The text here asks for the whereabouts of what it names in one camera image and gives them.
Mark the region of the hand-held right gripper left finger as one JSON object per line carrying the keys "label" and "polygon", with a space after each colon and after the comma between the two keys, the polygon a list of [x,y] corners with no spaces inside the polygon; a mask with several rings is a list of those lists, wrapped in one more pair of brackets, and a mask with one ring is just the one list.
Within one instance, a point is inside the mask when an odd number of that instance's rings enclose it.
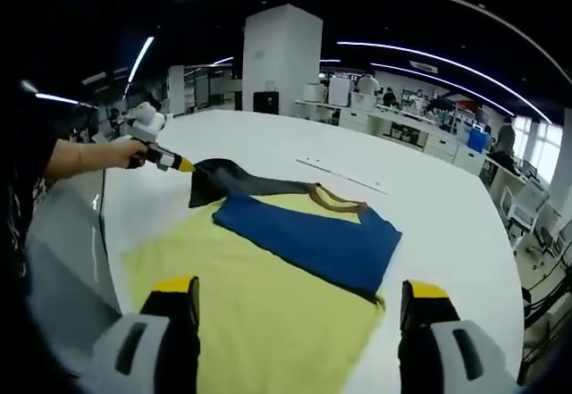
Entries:
{"label": "hand-held right gripper left finger", "polygon": [[93,393],[195,393],[200,355],[199,278],[156,283],[137,313],[97,340]]}

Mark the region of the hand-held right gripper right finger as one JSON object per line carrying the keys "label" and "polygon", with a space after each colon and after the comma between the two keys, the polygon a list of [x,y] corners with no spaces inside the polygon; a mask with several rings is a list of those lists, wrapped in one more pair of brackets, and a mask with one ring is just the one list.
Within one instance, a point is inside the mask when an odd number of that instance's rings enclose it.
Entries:
{"label": "hand-held right gripper right finger", "polygon": [[476,323],[462,320],[448,294],[422,281],[402,283],[402,393],[506,393],[500,346]]}

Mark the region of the person's left hand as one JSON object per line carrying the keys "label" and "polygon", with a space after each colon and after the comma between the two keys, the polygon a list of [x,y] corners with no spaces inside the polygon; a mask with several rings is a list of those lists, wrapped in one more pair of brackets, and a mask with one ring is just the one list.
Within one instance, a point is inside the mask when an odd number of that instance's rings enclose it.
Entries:
{"label": "person's left hand", "polygon": [[106,150],[106,167],[137,169],[147,160],[147,146],[133,138],[117,140]]}

